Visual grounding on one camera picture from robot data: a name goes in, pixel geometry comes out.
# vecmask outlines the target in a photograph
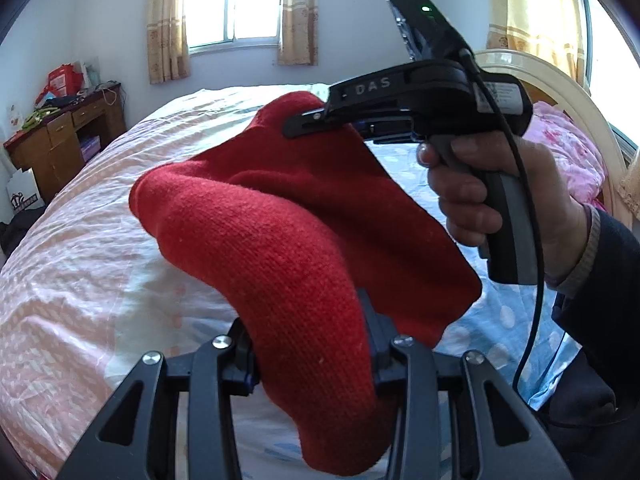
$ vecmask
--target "curtain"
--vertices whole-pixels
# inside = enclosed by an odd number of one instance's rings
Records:
[[[629,210],[640,220],[640,150],[636,152],[626,175],[618,184],[618,193]]]
[[[278,63],[318,64],[318,7],[316,0],[282,0],[282,31]]]
[[[184,0],[149,0],[146,50],[151,84],[191,75]]]
[[[585,83],[579,0],[493,0],[487,48],[533,54]]]

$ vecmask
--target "red beanie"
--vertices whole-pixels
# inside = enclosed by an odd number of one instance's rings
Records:
[[[350,126],[282,135],[286,118],[319,107],[308,92],[276,99],[239,136],[143,175],[130,208],[169,262],[238,311],[305,461],[351,476],[389,446],[396,408],[374,391],[356,287],[433,347],[481,283]]]

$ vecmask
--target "black gripper frame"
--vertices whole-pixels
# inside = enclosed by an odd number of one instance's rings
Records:
[[[63,465],[57,480],[174,480],[178,396],[189,393],[190,480],[241,480],[230,396],[259,382],[252,342],[237,319],[191,354],[148,352]]]
[[[471,47],[433,2],[388,2],[413,62],[332,85],[324,108],[290,118],[284,136],[293,139],[353,124],[364,140],[394,144],[501,130],[494,113],[478,108],[479,90],[461,61],[461,52],[470,54]],[[533,108],[522,83],[508,74],[479,74],[488,84],[517,86],[522,108],[502,111],[514,135],[523,136]]]
[[[385,480],[439,480],[439,392],[449,401],[452,480],[571,480],[534,413],[477,351],[461,358],[398,335],[358,292],[369,329],[374,384],[400,407]]]
[[[570,480],[535,416],[479,352],[437,354],[399,335],[358,292],[380,396],[399,399],[385,480],[439,480],[438,392],[449,397],[453,480]],[[57,480],[175,480],[178,396],[188,392],[190,480],[241,480],[230,396],[259,382],[237,319],[226,336],[165,359],[148,352],[78,441]]]

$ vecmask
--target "window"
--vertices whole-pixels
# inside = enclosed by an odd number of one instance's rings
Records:
[[[212,46],[277,44],[280,0],[186,0],[192,52]]]
[[[640,67],[626,34],[598,0],[583,0],[587,31],[587,81],[591,98],[632,158],[640,144]]]

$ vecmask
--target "label sticker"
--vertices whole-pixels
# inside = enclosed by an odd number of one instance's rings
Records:
[[[522,96],[520,95],[520,87],[516,83],[486,83],[489,92],[494,96],[495,101],[498,103],[500,110],[503,114],[509,115],[521,115],[524,111],[524,103],[522,102]],[[474,89],[476,90],[476,102],[478,102],[478,111],[481,114],[492,114],[492,110],[489,102],[482,94],[482,91],[476,83],[474,83]]]

